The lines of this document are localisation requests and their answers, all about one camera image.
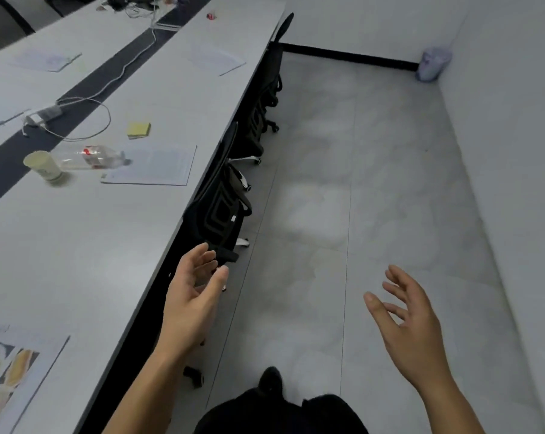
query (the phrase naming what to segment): plastic bottle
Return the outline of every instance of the plastic bottle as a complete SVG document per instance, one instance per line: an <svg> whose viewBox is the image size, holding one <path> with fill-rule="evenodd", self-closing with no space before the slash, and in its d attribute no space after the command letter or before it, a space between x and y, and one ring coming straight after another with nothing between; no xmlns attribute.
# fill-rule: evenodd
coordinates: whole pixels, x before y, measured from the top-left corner
<svg viewBox="0 0 545 434"><path fill-rule="evenodd" d="M115 169L125 162L123 151L107 146L84 146L54 149L52 155L62 169Z"/></svg>

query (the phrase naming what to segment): white table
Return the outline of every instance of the white table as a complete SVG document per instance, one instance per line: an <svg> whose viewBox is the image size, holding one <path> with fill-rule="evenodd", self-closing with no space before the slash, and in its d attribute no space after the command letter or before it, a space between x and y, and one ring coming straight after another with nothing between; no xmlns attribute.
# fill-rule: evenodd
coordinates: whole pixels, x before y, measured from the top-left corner
<svg viewBox="0 0 545 434"><path fill-rule="evenodd" d="M215 21L205 18L212 10ZM188 186L101 184L84 171L50 187L27 174L0 200L0 322L72 335L17 433L74 431L283 11L277 0L212 0L105 101L113 121L94 142L114 144L129 120L149 120L154 138L198 145ZM200 70L185 58L198 42L221 44L246 65L222 77ZM70 137L106 116L99 108Z"/></svg>
<svg viewBox="0 0 545 434"><path fill-rule="evenodd" d="M124 12L97 11L96 7L102 2L97 0L84 6L0 50L0 100L17 96L20 110L53 103L150 26L151 18L129 18ZM174 5L161 2L156 18L173 8ZM82 54L59 73L31 71L8 64L28 48ZM0 127L0 144L18 127L21 127L20 118Z"/></svg>

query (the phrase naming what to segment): yellow sticky note pad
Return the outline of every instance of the yellow sticky note pad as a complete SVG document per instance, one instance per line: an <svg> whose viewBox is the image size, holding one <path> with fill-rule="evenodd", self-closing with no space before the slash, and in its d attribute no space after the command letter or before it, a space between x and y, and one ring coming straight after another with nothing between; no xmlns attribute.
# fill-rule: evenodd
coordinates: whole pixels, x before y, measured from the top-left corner
<svg viewBox="0 0 545 434"><path fill-rule="evenodd" d="M147 137L150 132L151 123L142 123L133 121L128 125L128 137L140 138Z"/></svg>

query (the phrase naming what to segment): paper cup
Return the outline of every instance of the paper cup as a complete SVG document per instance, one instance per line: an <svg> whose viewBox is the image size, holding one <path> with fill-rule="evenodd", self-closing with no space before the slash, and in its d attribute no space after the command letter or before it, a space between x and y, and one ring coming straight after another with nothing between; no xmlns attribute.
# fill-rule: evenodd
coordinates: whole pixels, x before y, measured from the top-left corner
<svg viewBox="0 0 545 434"><path fill-rule="evenodd" d="M52 155L44 150L31 152L23 159L23 164L40 174L45 181L55 181L63 174Z"/></svg>

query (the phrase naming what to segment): wastebasket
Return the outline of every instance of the wastebasket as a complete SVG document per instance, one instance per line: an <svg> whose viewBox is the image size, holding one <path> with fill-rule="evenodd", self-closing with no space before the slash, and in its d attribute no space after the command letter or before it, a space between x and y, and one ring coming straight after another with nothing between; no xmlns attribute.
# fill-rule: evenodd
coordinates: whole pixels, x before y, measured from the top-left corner
<svg viewBox="0 0 545 434"><path fill-rule="evenodd" d="M432 47L425 50L415 77L421 82L434 81L449 64L451 57L453 57L451 51L441 47Z"/></svg>

